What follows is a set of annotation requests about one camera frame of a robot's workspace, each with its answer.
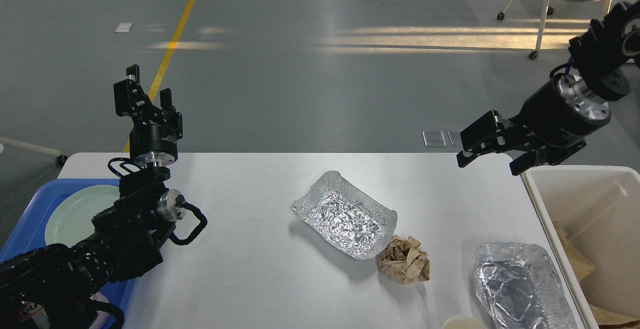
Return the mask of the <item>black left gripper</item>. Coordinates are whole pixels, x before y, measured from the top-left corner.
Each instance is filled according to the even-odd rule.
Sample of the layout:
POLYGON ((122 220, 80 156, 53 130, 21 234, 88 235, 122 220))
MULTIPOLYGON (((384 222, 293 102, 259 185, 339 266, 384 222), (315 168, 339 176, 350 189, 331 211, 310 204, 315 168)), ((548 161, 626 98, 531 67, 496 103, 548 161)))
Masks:
POLYGON ((159 92, 164 124, 155 124, 153 102, 140 83, 139 65, 126 69, 125 79, 114 84, 114 107, 119 117, 134 122, 130 132, 130 158, 137 167, 167 167, 178 158, 183 138, 183 115, 173 105, 171 89, 159 92))

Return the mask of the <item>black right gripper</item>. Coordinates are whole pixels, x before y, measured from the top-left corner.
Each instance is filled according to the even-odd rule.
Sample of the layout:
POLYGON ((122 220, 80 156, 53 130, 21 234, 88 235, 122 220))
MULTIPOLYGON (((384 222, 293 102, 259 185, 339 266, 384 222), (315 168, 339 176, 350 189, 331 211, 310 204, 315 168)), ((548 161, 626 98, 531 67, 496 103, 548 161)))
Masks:
POLYGON ((489 110, 460 131, 457 165, 490 153, 522 151, 510 164, 513 176, 542 165, 556 166, 586 146, 585 137, 611 121, 610 104, 576 74, 556 74, 525 100, 509 120, 489 110))

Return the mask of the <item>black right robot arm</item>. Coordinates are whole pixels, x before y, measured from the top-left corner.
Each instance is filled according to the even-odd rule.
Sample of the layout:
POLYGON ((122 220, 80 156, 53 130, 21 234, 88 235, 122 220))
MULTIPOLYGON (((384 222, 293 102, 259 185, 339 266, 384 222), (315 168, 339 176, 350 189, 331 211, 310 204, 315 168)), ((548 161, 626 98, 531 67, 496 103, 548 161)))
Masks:
POLYGON ((510 118, 490 110, 461 131, 458 167, 476 158, 520 151, 510 172, 556 166, 586 146, 586 137, 611 120, 610 103, 630 93, 621 71, 639 62, 639 3, 620 2, 602 19, 592 19, 583 35, 569 40, 570 59, 510 118))

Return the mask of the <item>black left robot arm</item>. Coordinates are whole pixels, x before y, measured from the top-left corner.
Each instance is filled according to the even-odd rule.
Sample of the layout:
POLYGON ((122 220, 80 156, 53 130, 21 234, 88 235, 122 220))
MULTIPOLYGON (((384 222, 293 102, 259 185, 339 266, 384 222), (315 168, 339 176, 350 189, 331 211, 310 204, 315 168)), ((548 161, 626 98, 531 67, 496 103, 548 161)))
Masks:
POLYGON ((108 162, 119 199, 94 215, 94 233, 77 244, 49 244, 1 263, 3 329, 88 329, 99 313, 121 329, 122 309, 93 295, 107 283, 143 276, 162 263, 162 245, 189 245, 208 224, 201 209, 165 185, 183 137, 171 90, 163 89, 155 106, 134 64, 113 93, 115 113, 133 123, 129 156, 112 158, 118 168, 108 162))

